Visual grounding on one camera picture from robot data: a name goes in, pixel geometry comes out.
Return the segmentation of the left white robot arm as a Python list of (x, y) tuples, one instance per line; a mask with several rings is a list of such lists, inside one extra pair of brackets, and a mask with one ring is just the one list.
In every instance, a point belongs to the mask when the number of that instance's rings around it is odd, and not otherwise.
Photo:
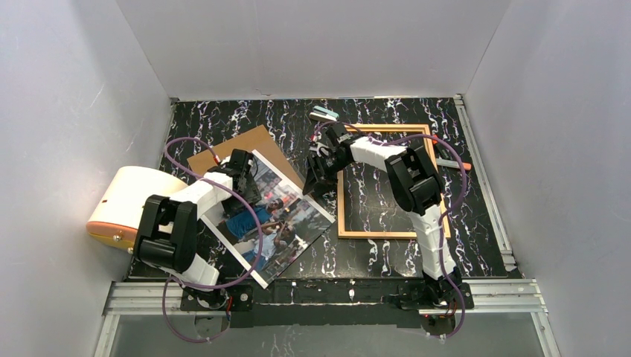
[(244, 280), (218, 285), (219, 271), (196, 252), (198, 221), (225, 200), (237, 200), (249, 212), (263, 238), (263, 228), (250, 198), (255, 189), (254, 155), (234, 149), (228, 160), (211, 168), (194, 184), (172, 196), (151, 195), (144, 203), (134, 246), (135, 259), (167, 272), (178, 283), (204, 292), (225, 289)]

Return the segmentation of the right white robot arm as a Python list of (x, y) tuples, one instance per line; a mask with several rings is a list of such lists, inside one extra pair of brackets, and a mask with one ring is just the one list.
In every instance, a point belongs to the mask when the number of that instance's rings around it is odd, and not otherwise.
[(455, 282), (456, 264), (446, 247), (441, 214), (443, 185), (423, 143), (409, 146), (351, 133), (343, 123), (324, 123), (309, 139), (302, 193), (328, 191), (338, 172), (367, 164), (387, 174), (399, 207), (411, 220), (426, 280)]

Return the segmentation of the wooden picture frame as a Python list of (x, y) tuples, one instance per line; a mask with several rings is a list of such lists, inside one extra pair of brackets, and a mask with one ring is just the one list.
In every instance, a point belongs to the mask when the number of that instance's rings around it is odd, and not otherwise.
[(438, 176), (431, 135), (426, 124), (348, 124), (347, 130), (357, 134), (371, 132), (403, 132), (409, 139), (420, 137), (421, 143), (402, 147), (398, 143), (362, 144), (354, 155), (357, 162), (371, 165), (388, 174), (389, 187), (396, 203), (411, 221), (427, 221), (430, 234), (448, 229), (440, 215), (446, 212), (443, 186)]

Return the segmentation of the brown cardboard backing board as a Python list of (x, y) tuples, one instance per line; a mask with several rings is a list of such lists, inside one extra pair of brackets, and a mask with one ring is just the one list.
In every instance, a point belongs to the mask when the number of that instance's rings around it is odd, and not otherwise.
[[(212, 149), (219, 159), (230, 156), (234, 149), (241, 149), (247, 152), (256, 150), (300, 189), (304, 186), (299, 174), (294, 170), (281, 151), (281, 148), (272, 139), (267, 128), (263, 125), (250, 129), (227, 141), (223, 141), (219, 145), (212, 147)], [(202, 149), (202, 151), (196, 155), (189, 155), (187, 157), (187, 163), (195, 174), (200, 175), (205, 174), (207, 170), (217, 165), (214, 160), (214, 155), (211, 154), (211, 151), (208, 149)]]

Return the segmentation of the printed colour photo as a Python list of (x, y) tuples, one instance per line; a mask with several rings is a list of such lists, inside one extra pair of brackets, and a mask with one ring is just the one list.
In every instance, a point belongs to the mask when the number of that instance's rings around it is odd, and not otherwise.
[(258, 171), (253, 167), (252, 172), (261, 194), (253, 208), (263, 228), (263, 240), (259, 240), (246, 210), (224, 217), (219, 206), (207, 212), (202, 221), (236, 258), (236, 274), (254, 267), (251, 276), (265, 289), (334, 223), (334, 218), (257, 151), (253, 155)]

